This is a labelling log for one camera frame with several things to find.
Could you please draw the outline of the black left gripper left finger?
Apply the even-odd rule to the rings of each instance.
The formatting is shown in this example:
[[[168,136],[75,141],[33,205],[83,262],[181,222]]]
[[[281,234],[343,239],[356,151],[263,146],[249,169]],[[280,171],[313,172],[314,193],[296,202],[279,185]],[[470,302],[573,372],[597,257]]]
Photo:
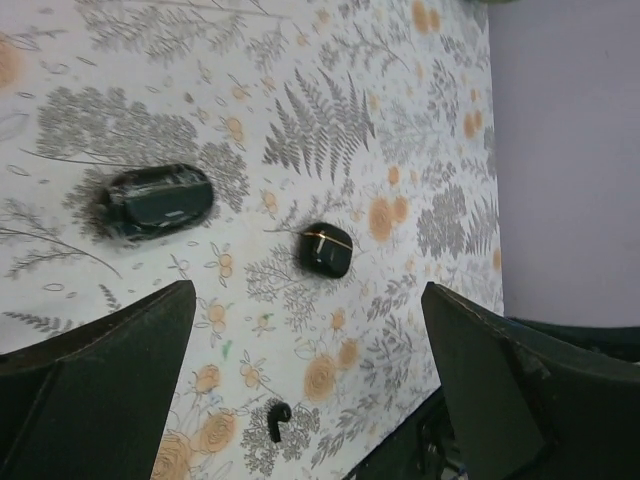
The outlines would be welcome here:
[[[195,308],[176,281],[2,355],[2,478],[150,478]]]

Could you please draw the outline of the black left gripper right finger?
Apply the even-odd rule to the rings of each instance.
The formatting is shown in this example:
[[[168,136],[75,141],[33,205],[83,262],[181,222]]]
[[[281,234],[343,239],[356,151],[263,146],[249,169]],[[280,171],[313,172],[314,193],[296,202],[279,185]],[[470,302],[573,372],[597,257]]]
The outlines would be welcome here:
[[[429,283],[422,310],[472,479],[635,479],[639,331],[503,317]]]

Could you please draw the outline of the black earbud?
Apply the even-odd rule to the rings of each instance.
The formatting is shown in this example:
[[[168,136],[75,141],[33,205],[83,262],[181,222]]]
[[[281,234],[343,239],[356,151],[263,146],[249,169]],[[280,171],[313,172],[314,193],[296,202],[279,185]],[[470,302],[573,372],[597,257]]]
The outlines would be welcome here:
[[[274,443],[281,441],[280,424],[288,423],[292,417],[292,409],[285,402],[274,403],[267,414],[267,425],[270,439]]]

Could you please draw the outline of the taped black earbud case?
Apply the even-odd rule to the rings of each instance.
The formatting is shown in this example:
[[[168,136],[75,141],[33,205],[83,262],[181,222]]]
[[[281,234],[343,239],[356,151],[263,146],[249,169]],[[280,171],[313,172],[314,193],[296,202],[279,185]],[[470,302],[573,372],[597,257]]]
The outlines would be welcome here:
[[[97,194],[94,211],[109,236],[138,242],[202,224],[214,202],[214,187],[207,175],[177,163],[114,176]]]

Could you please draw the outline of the black gold-trim earbud case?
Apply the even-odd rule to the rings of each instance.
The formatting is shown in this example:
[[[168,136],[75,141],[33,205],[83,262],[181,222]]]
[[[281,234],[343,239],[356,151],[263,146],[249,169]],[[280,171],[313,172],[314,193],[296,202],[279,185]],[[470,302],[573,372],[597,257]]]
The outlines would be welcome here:
[[[340,227],[316,222],[298,232],[297,264],[307,272],[341,279],[350,270],[354,243]]]

